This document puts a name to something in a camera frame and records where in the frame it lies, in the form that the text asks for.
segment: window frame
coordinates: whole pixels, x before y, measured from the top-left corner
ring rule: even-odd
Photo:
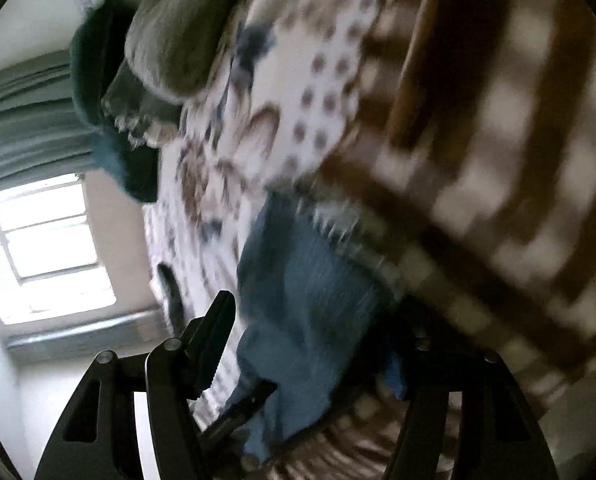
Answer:
[[[62,182],[61,184],[54,184],[53,186],[47,186],[47,187],[43,187],[40,189],[25,190],[25,191],[21,191],[20,193],[17,193],[17,194],[11,195],[11,196],[7,196],[5,198],[0,199],[0,205],[3,203],[6,203],[6,202],[11,202],[13,200],[17,200],[18,198],[22,198],[25,196],[33,196],[34,194],[44,193],[46,191],[51,191],[54,189],[62,189],[62,188],[71,187],[71,186],[80,186],[82,189],[82,193],[84,194],[84,187],[82,186],[83,181],[84,181],[84,179],[82,178],[82,176],[78,174],[78,175],[76,175],[76,179],[72,182]],[[39,274],[32,274],[31,276],[21,276],[17,270],[17,266],[15,265],[13,256],[11,255],[11,251],[9,250],[9,240],[6,237],[6,235],[9,233],[12,233],[15,231],[20,231],[22,229],[28,229],[30,227],[48,225],[51,223],[59,222],[61,220],[69,220],[69,219],[73,219],[73,218],[79,218],[81,216],[84,216],[84,218],[85,218],[84,224],[87,225],[87,227],[89,228],[89,232],[92,233],[91,224],[89,221],[89,215],[86,210],[86,205],[84,205],[84,213],[64,216],[64,217],[60,217],[60,218],[53,218],[51,220],[46,220],[43,222],[36,222],[35,224],[24,225],[24,226],[16,227],[13,229],[8,229],[8,230],[2,229],[2,225],[0,223],[0,244],[2,245],[2,249],[4,250],[6,260],[9,263],[9,266],[11,267],[11,270],[15,276],[15,279],[18,282],[18,285],[23,285],[25,283],[34,282],[36,280],[44,280],[46,278],[53,278],[55,276],[64,276],[66,274],[73,274],[75,272],[80,272],[82,270],[97,269],[97,267],[100,267],[100,257],[98,256],[98,253],[96,250],[95,251],[95,262],[92,262],[90,264],[74,266],[74,267],[65,267],[63,269],[57,269],[57,270],[50,270],[49,272],[41,272]]]
[[[68,173],[64,174],[64,175],[59,175],[58,177],[67,176],[67,175],[68,175]],[[37,189],[26,189],[26,190],[22,190],[20,192],[9,192],[9,190],[5,190],[4,192],[2,192],[2,195],[0,196],[0,204],[8,202],[9,200],[14,200],[16,198],[23,197],[23,196],[29,196],[29,195],[33,195],[33,194],[36,194],[39,192],[50,191],[53,189],[59,189],[59,188],[68,187],[68,186],[75,186],[76,184],[79,184],[81,186],[82,193],[84,195],[84,212],[82,212],[81,214],[75,215],[75,216],[76,217],[77,216],[85,216],[86,225],[88,226],[89,231],[91,232],[91,237],[93,238],[96,261],[94,264],[91,264],[91,267],[94,269],[99,268],[99,267],[104,267],[106,269],[104,262],[100,259],[100,252],[97,247],[95,229],[92,225],[91,216],[89,214],[90,213],[89,212],[90,203],[89,203],[89,200],[87,197],[86,174],[71,173],[71,175],[74,175],[74,179],[72,181],[60,182],[58,184],[52,184],[51,186],[39,187]],[[66,218],[68,218],[68,217],[56,218],[56,219],[47,221],[46,223],[50,223],[50,222],[54,222],[54,221],[62,221]],[[31,227],[34,225],[35,224],[30,224],[29,226],[22,226],[19,229]],[[1,245],[2,249],[4,250],[6,264],[11,269],[12,275],[17,280],[18,286],[21,285],[21,282],[22,283],[31,282],[31,281],[39,280],[39,279],[43,279],[43,278],[51,278],[54,275],[70,274],[72,272],[78,272],[80,270],[88,269],[89,264],[87,264],[86,266],[69,267],[68,269],[61,269],[61,270],[57,270],[55,272],[51,271],[50,275],[49,275],[49,273],[47,273],[47,274],[43,274],[41,276],[40,275],[30,276],[29,277],[30,279],[27,279],[25,281],[24,278],[20,278],[19,274],[17,273],[17,269],[15,268],[15,264],[13,262],[11,254],[9,253],[8,249],[5,249],[6,244],[2,243],[3,242],[3,240],[2,240],[3,233],[12,232],[17,229],[18,228],[4,230],[1,228],[1,225],[0,225],[0,245]],[[106,272],[109,277],[109,280],[111,281],[111,273],[109,272],[108,269],[106,269]],[[50,332],[53,332],[56,330],[64,330],[65,328],[68,328],[70,326],[81,326],[81,325],[85,325],[85,324],[92,323],[92,322],[102,321],[105,319],[114,319],[117,316],[122,316],[124,314],[131,314],[131,313],[135,312],[134,308],[128,308],[122,302],[120,302],[120,300],[118,299],[117,291],[116,291],[113,281],[111,281],[111,286],[113,287],[113,294],[116,297],[116,301],[113,304],[110,304],[106,307],[94,308],[91,310],[83,310],[81,312],[70,312],[68,314],[56,313],[51,316],[46,316],[46,317],[42,316],[42,317],[38,317],[37,319],[20,320],[19,322],[13,322],[13,323],[6,323],[0,317],[0,339],[3,342],[6,342],[6,341],[8,341],[12,338],[15,338],[15,337],[24,337],[24,336],[29,336],[29,335],[50,333]]]
[[[102,170],[87,171],[83,174],[61,174],[55,180],[41,187],[48,189],[53,184],[80,178],[84,191],[84,205],[90,223],[95,250],[101,265],[106,269],[116,298],[115,303],[102,308],[71,312],[56,317],[38,317],[21,319],[19,322],[5,324],[0,318],[0,340],[4,345],[18,342],[18,348],[27,342],[38,342],[43,338],[54,338],[61,331],[75,329],[91,323],[117,320],[143,311],[155,311],[161,315],[161,307],[153,296],[150,282],[153,270],[145,242],[142,209],[126,197],[113,180]],[[25,186],[22,189],[34,189]],[[9,189],[0,192],[0,200],[18,195],[20,190]],[[0,261],[8,267],[8,262],[0,248]],[[18,286],[11,270],[9,283]],[[144,327],[135,327],[141,332]],[[54,357],[47,347],[47,358]]]

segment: bed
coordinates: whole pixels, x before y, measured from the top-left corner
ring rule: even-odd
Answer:
[[[149,140],[161,169],[146,241],[188,316],[236,291],[265,189],[289,186],[326,232],[351,234],[350,256],[394,295],[499,352],[537,415],[596,370],[596,18],[584,1],[287,0],[248,36],[252,1],[233,11],[180,131]],[[236,384],[242,330],[201,424]]]

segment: brown striped blanket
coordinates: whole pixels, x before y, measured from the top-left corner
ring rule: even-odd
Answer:
[[[426,0],[416,21],[399,59],[372,39],[319,175],[388,220],[410,289],[547,406],[596,368],[596,19],[582,0]]]
[[[366,264],[498,351],[540,415],[596,369],[595,17],[583,0],[346,0],[333,18],[310,2],[320,0],[281,16],[249,108],[227,102],[237,127],[226,118],[220,140],[203,139],[228,70],[215,71],[219,91],[188,104],[188,143],[163,150],[173,184],[161,177],[162,199],[145,209],[153,263],[200,276],[183,292],[204,287],[210,298],[222,282],[195,263],[208,253],[194,234],[203,217],[225,219],[223,237],[236,233],[222,249],[232,261],[218,266],[234,274],[243,204],[250,222],[263,184],[310,184],[373,223],[363,248],[378,257]],[[190,156],[198,142],[211,149]],[[240,169],[239,189],[253,182],[257,198],[198,212],[197,167],[212,156]],[[181,225],[185,210],[192,225]],[[340,423],[350,431],[332,427],[269,474],[378,478],[403,407],[371,398],[367,417]],[[382,422],[363,426],[374,415]]]

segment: gray curtain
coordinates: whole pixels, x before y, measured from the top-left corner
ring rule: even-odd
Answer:
[[[94,167],[71,95],[67,51],[0,71],[0,191]]]

